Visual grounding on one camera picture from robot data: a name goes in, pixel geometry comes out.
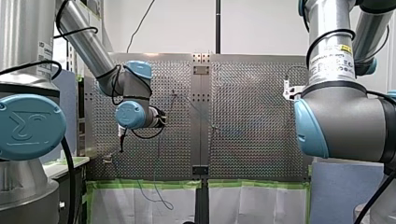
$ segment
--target black cable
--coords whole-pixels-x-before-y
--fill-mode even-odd
[[[119,101],[116,103],[116,101],[114,100],[114,93],[116,93],[116,85],[119,82],[119,77],[120,77],[120,71],[121,71],[121,65],[117,64],[116,68],[119,68],[119,70],[117,71],[117,74],[115,77],[113,77],[113,85],[112,85],[112,91],[111,91],[111,102],[113,103],[113,105],[120,105],[123,100]]]
[[[61,4],[61,7],[59,8],[58,14],[56,15],[56,20],[55,20],[55,24],[56,24],[56,29],[59,32],[59,35],[56,35],[55,37],[53,37],[54,39],[56,38],[63,38],[65,41],[67,41],[66,36],[68,35],[73,35],[75,33],[79,33],[81,31],[86,31],[86,30],[94,30],[94,32],[97,34],[99,32],[98,28],[90,26],[90,27],[85,27],[79,30],[75,30],[75,31],[71,31],[68,33],[63,34],[62,30],[61,30],[61,18],[62,18],[62,13],[64,12],[64,8],[66,7],[67,3],[70,0],[64,0]]]
[[[376,50],[374,53],[372,53],[370,56],[368,56],[368,57],[366,57],[364,59],[357,60],[357,61],[355,61],[355,63],[362,63],[362,62],[364,62],[364,61],[366,61],[368,59],[373,58],[381,49],[383,49],[385,47],[385,45],[387,45],[387,42],[389,40],[389,35],[390,35],[390,28],[389,28],[389,25],[388,25],[387,26],[387,35],[386,35],[384,43],[382,43],[381,47],[378,50]]]
[[[148,6],[148,9],[145,13],[145,15],[143,16],[142,20],[140,21],[139,25],[137,26],[137,29],[134,31],[134,33],[131,36],[131,40],[129,42],[128,48],[126,49],[126,52],[129,53],[129,48],[132,46],[132,42],[134,41],[134,36],[137,34],[137,32],[140,29],[140,26],[142,26],[143,21],[145,20],[146,16],[149,14],[149,10],[151,9],[152,5],[154,4],[155,0],[152,0],[151,3]]]
[[[72,31],[72,32],[68,32],[68,33],[65,33],[65,34],[56,35],[53,38],[57,39],[57,38],[65,37],[65,36],[68,36],[68,35],[73,35],[73,34],[81,32],[81,31],[86,31],[86,30],[93,30],[96,34],[99,32],[98,28],[90,26],[90,27],[85,27],[85,28],[82,28],[82,29],[79,29],[79,30],[75,30],[75,31]]]
[[[72,153],[70,152],[70,147],[65,137],[62,139],[62,147],[64,148],[64,155],[66,156],[67,169],[69,172],[69,182],[70,182],[69,217],[67,219],[67,224],[74,224],[74,215],[75,215],[75,206],[76,206],[76,174],[75,174]]]
[[[370,199],[370,201],[364,205],[363,209],[361,210],[361,213],[359,214],[358,218],[355,220],[355,224],[361,224],[361,221],[363,220],[364,216],[367,214],[367,212],[370,210],[370,208],[373,206],[375,201],[381,196],[381,194],[385,191],[385,189],[390,185],[392,180],[396,177],[396,170],[392,171],[388,178],[385,180],[385,182],[379,187],[379,189],[375,192],[373,197]]]
[[[124,143],[124,140],[125,140],[125,136],[126,136],[126,132],[127,132],[127,131],[128,131],[128,129],[125,128],[123,134],[120,136],[120,153],[123,152],[123,143]]]
[[[386,101],[388,101],[388,102],[390,102],[391,104],[393,104],[393,105],[396,106],[396,101],[395,101],[392,97],[390,97],[390,96],[388,96],[388,95],[386,95],[386,94],[384,94],[384,93],[377,92],[377,91],[367,91],[366,93],[367,93],[367,94],[371,94],[371,95],[376,95],[376,96],[382,97],[382,98],[384,98],[384,100],[386,100]]]
[[[137,133],[136,133],[134,130],[132,130],[132,129],[131,129],[131,132],[134,134],[134,136],[136,136],[136,137],[138,137],[138,138],[140,138],[140,139],[148,140],[148,139],[152,139],[152,138],[155,138],[155,137],[157,137],[158,135],[160,135],[160,134],[163,132],[163,128],[164,128],[164,127],[165,127],[165,126],[163,125],[163,126],[161,127],[161,129],[160,129],[159,132],[157,132],[156,134],[154,134],[154,135],[152,135],[152,136],[148,136],[148,137],[139,135],[139,134],[137,134]]]
[[[308,20],[305,14],[305,0],[302,0],[302,13],[303,13],[303,20],[304,20],[304,25],[305,25],[305,29],[306,31],[309,33],[309,25],[308,25]]]
[[[336,30],[329,31],[329,32],[324,33],[323,35],[318,36],[318,38],[316,38],[314,40],[314,42],[312,42],[311,46],[309,46],[308,52],[306,53],[306,67],[307,68],[309,68],[309,59],[311,57],[311,53],[314,50],[314,48],[318,45],[318,43],[320,43],[320,41],[322,41],[328,35],[335,34],[335,33],[348,33],[348,34],[352,35],[352,40],[355,39],[355,36],[356,36],[355,32],[353,32],[352,30],[349,30],[349,29],[336,29]]]
[[[386,94],[376,91],[367,91],[367,94],[372,94],[382,97],[384,98],[384,100],[390,102],[393,105],[396,105],[396,101]],[[361,213],[359,214],[358,218],[355,220],[354,224],[361,224],[361,221],[364,219],[364,216],[367,214],[367,212],[370,210],[370,208],[373,206],[376,200],[378,200],[378,198],[385,191],[385,189],[387,189],[387,187],[390,185],[390,183],[393,181],[395,177],[396,177],[396,170],[393,170],[388,176],[388,178],[385,180],[385,182],[381,185],[381,187],[379,187],[379,189],[375,192],[375,194],[369,200],[369,202],[366,205],[364,205],[363,209],[361,210]]]
[[[39,61],[39,62],[35,62],[35,63],[24,63],[22,65],[18,65],[18,66],[14,66],[8,69],[5,69],[3,71],[0,72],[0,76],[7,74],[7,73],[11,73],[11,72],[15,72],[18,70],[22,70],[28,67],[33,67],[33,66],[38,66],[40,64],[46,64],[46,63],[51,63],[51,64],[55,64],[56,66],[58,66],[58,70],[56,71],[56,73],[51,77],[51,79],[55,79],[57,76],[59,76],[62,73],[62,65],[58,62],[55,62],[53,60],[43,60],[43,61]]]
[[[151,87],[149,86],[149,84],[147,84],[146,81],[143,80],[143,78],[141,78],[140,76],[138,76],[137,74],[135,74],[134,71],[132,71],[132,69],[129,68],[128,66],[124,65],[123,67],[124,67],[126,70],[128,70],[128,72],[130,72],[132,75],[134,75],[135,77],[137,77],[137,78],[148,88],[149,96],[151,96],[151,95],[152,95],[152,89],[151,89]]]

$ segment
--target wire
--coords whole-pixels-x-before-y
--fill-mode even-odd
[[[132,129],[131,129],[131,132],[134,134],[134,136],[136,136],[136,137],[138,137],[138,138],[140,138],[140,139],[148,140],[148,139],[153,139],[153,138],[157,137],[158,135],[160,135],[160,134],[163,132],[164,127],[165,127],[165,126],[162,126],[159,132],[157,132],[157,133],[155,133],[154,135],[149,136],[149,137],[139,135],[138,133],[136,133],[136,132],[135,132],[134,130],[132,130]]]
[[[96,33],[96,34],[99,32],[98,28],[90,26],[90,27],[85,27],[85,28],[82,28],[82,29],[79,29],[79,30],[75,30],[75,31],[72,31],[72,32],[68,32],[68,33],[65,33],[65,34],[56,35],[53,38],[57,39],[57,38],[65,37],[65,36],[68,36],[68,35],[73,35],[73,34],[81,32],[81,31],[86,31],[86,30],[93,30],[93,32]]]
[[[371,94],[371,95],[376,95],[376,96],[382,97],[382,98],[384,98],[384,100],[386,100],[386,101],[388,101],[391,104],[396,106],[396,101],[393,100],[393,98],[391,98],[390,96],[388,96],[388,95],[386,95],[384,93],[380,93],[380,92],[377,92],[377,91],[367,91],[367,94]]]
[[[149,202],[152,202],[152,203],[163,203],[163,205],[165,205],[165,207],[167,208],[167,209],[169,209],[169,210],[174,210],[174,206],[171,204],[171,203],[169,203],[168,201],[166,201],[166,200],[164,200],[163,199],[163,196],[161,195],[161,193],[158,191],[158,188],[157,188],[157,185],[155,184],[155,181],[154,181],[154,188],[155,188],[155,190],[157,191],[157,194],[158,194],[158,196],[160,197],[160,200],[152,200],[152,199],[150,199],[146,194],[145,194],[145,192],[143,191],[143,187],[142,187],[142,185],[140,184],[140,181],[139,180],[136,180],[137,181],[137,184],[139,185],[139,188],[140,188],[140,192],[142,192],[142,195],[143,195],[143,197],[145,197],[145,199],[146,200],[148,200]]]
[[[384,43],[382,43],[381,47],[378,50],[376,50],[373,54],[371,54],[370,56],[368,56],[368,57],[366,57],[364,59],[359,59],[359,60],[355,61],[355,63],[362,63],[362,62],[364,62],[364,61],[366,61],[368,59],[373,58],[379,51],[381,51],[381,49],[383,49],[385,47],[385,45],[387,45],[387,42],[389,40],[389,34],[390,34],[390,28],[389,28],[389,25],[388,25],[387,26],[387,35],[386,35]]]
[[[370,201],[366,205],[364,205],[363,209],[361,210],[361,213],[359,214],[358,218],[356,218],[355,220],[355,224],[361,224],[361,221],[363,220],[364,216],[367,214],[367,212],[373,206],[375,201],[379,198],[379,196],[381,196],[381,194],[390,185],[390,183],[393,181],[395,177],[396,177],[396,170],[393,170],[388,176],[388,178],[385,180],[385,182],[381,185],[381,187],[379,187],[379,189],[375,192],[375,194],[370,199]]]
[[[116,101],[114,100],[114,93],[116,93],[116,85],[119,82],[119,77],[120,77],[120,71],[121,71],[121,65],[117,64],[116,68],[119,68],[119,70],[117,71],[117,74],[113,77],[113,85],[112,85],[112,91],[111,91],[111,103],[113,103],[113,105],[120,105],[123,102],[123,99],[119,102],[116,103]]]
[[[137,26],[137,29],[134,31],[134,33],[131,36],[131,40],[129,41],[129,45],[128,48],[126,49],[126,52],[129,53],[129,48],[132,46],[132,42],[134,41],[134,36],[137,34],[137,32],[140,29],[140,26],[142,26],[143,21],[145,20],[146,16],[149,14],[149,10],[151,9],[152,5],[154,4],[155,0],[152,0],[151,3],[148,6],[148,9],[145,13],[145,15],[143,16],[142,20],[140,21],[139,25]]]
[[[376,91],[367,91],[367,94],[372,94],[376,95],[379,97],[384,98],[384,100],[390,102],[393,105],[396,105],[396,101],[393,100],[390,96],[387,96],[386,94],[376,92]],[[393,179],[396,177],[396,170],[393,170],[388,178],[385,180],[384,183],[382,183],[381,187],[375,192],[373,197],[369,200],[369,202],[364,205],[363,209],[361,210],[361,213],[359,214],[358,218],[355,220],[355,224],[361,224],[361,221],[364,219],[364,216],[366,216],[367,212],[370,210],[370,208],[373,206],[373,204],[378,200],[378,198],[381,196],[381,194],[387,189],[387,187],[390,185],[390,183],[393,181]]]
[[[62,147],[64,148],[64,155],[66,156],[67,169],[69,172],[70,182],[70,194],[69,194],[69,217],[67,219],[68,224],[74,224],[75,206],[76,206],[76,174],[73,163],[72,153],[70,152],[69,144],[67,143],[66,137],[62,139]]]
[[[128,72],[130,72],[130,73],[131,73],[132,75],[134,75],[135,77],[137,77],[137,78],[147,87],[147,89],[148,89],[148,91],[149,91],[149,96],[152,95],[152,89],[151,89],[151,87],[149,86],[149,84],[147,84],[147,83],[145,82],[145,80],[143,80],[143,78],[141,78],[140,76],[138,76],[138,75],[137,75],[134,71],[132,71],[132,69],[129,68],[128,66],[124,65],[123,68],[125,68],[126,70],[128,70]]]
[[[82,29],[79,29],[79,30],[75,30],[75,31],[71,31],[71,32],[68,32],[68,33],[65,33],[65,34],[62,33],[62,30],[61,30],[62,13],[64,12],[64,8],[66,7],[66,5],[67,5],[67,3],[69,1],[70,0],[64,0],[62,2],[62,4],[61,4],[61,7],[59,8],[59,11],[58,11],[58,14],[56,15],[56,20],[55,20],[56,29],[58,30],[59,35],[56,35],[53,38],[56,39],[56,38],[61,38],[62,37],[65,41],[68,41],[66,39],[66,36],[73,35],[73,34],[76,34],[76,33],[82,32],[82,31],[86,31],[86,30],[94,30],[94,32],[97,34],[99,32],[99,30],[98,30],[98,28],[93,27],[93,26],[85,27],[85,28],[82,28]]]
[[[309,25],[308,25],[308,20],[305,14],[305,0],[302,0],[302,13],[303,13],[303,20],[304,20],[304,25],[305,25],[305,29],[306,31],[309,33]]]
[[[323,35],[318,36],[314,42],[312,42],[311,46],[309,46],[308,52],[306,53],[306,67],[309,68],[309,60],[311,58],[311,53],[314,51],[314,48],[322,41],[324,38],[327,38],[328,35],[334,34],[334,33],[348,33],[352,36],[352,40],[355,39],[355,32],[349,29],[336,29],[332,30],[329,32],[324,33]]]
[[[40,64],[47,64],[47,63],[52,63],[55,64],[56,66],[58,66],[58,70],[56,71],[56,73],[51,77],[51,79],[55,79],[56,77],[58,77],[61,73],[62,73],[62,65],[58,62],[55,62],[53,60],[43,60],[43,61],[39,61],[39,62],[35,62],[35,63],[24,63],[22,65],[18,65],[18,66],[14,66],[8,69],[5,69],[3,71],[0,72],[0,76],[7,74],[7,73],[11,73],[11,72],[15,72],[18,70],[22,70],[25,68],[29,68],[29,67],[33,67],[33,66],[38,66]]]
[[[125,136],[126,136],[126,132],[128,131],[128,129],[124,129],[124,132],[123,132],[123,134],[122,134],[122,136],[120,137],[120,153],[122,153],[123,152],[123,143],[124,143],[124,140],[125,140]]]
[[[170,117],[170,114],[172,114],[172,112],[173,112],[173,106],[174,106],[174,103],[175,103],[175,99],[176,99],[176,95],[174,95],[174,97],[173,97],[173,99],[172,99],[172,102],[171,102],[171,106],[170,106],[170,108],[169,108],[169,111],[168,111],[168,118]],[[142,192],[142,195],[143,195],[143,197],[145,197],[148,201],[150,201],[150,202],[153,202],[153,203],[163,203],[163,205],[167,208],[167,209],[169,209],[169,210],[174,210],[174,206],[171,204],[171,203],[169,203],[168,201],[166,201],[166,200],[164,200],[163,199],[163,196],[161,195],[161,193],[160,193],[160,191],[158,190],[158,188],[157,188],[157,184],[156,184],[156,174],[157,174],[157,167],[158,167],[158,162],[159,162],[159,159],[160,159],[160,157],[161,157],[161,140],[163,139],[163,134],[158,138],[158,143],[157,143],[157,157],[156,157],[156,159],[155,159],[155,162],[154,162],[154,177],[153,177],[153,184],[154,184],[154,188],[155,188],[155,190],[157,191],[157,194],[158,194],[158,196],[160,197],[160,200],[152,200],[152,199],[150,199],[148,196],[146,196],[146,194],[145,194],[145,192],[143,191],[143,188],[142,188],[142,185],[140,184],[140,181],[139,180],[137,180],[137,184],[139,185],[139,188],[140,188],[140,191]]]

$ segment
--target perforated metal panel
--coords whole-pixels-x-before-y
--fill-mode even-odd
[[[282,97],[286,71],[303,65],[304,57],[210,55],[208,62],[206,55],[203,63],[190,54],[112,56],[118,63],[151,63],[150,103],[170,112],[170,121],[161,138],[129,134],[119,153],[115,106],[100,95],[92,75],[86,76],[86,147],[95,152],[89,179],[152,179],[154,170],[161,180],[191,179],[197,164],[209,165],[210,178],[307,179],[310,160],[297,148],[292,104]],[[209,74],[194,74],[197,65]],[[290,82],[304,85],[304,71],[291,70]],[[108,155],[112,162],[103,163]]]
[[[213,56],[210,177],[303,181],[309,159],[295,139],[293,105],[282,97],[283,80],[303,57]],[[291,85],[304,85],[302,69]]]
[[[86,84],[92,86],[92,101],[88,102],[92,103],[92,115],[88,112],[87,116],[92,117],[93,139],[87,141],[93,141],[91,145],[97,155],[89,165],[88,178],[152,179],[155,170],[157,179],[190,179],[191,122],[189,105],[182,96],[190,96],[191,55],[149,57],[142,54],[115,54],[113,59],[117,63],[142,60],[151,64],[153,95],[150,103],[168,113],[169,124],[161,137],[151,140],[141,140],[129,133],[125,138],[124,152],[119,153],[120,139],[114,116],[116,107],[109,97],[99,93],[95,88],[96,81],[90,78]],[[151,136],[158,131],[159,129],[146,129],[136,132]],[[112,162],[103,163],[103,157],[110,154]]]

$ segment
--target end effector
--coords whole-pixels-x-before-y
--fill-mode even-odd
[[[162,128],[166,124],[163,111],[149,105],[151,90],[151,66],[145,62],[129,61],[120,65],[110,79],[111,85],[99,86],[106,95],[122,96],[116,109],[116,121],[126,129]]]

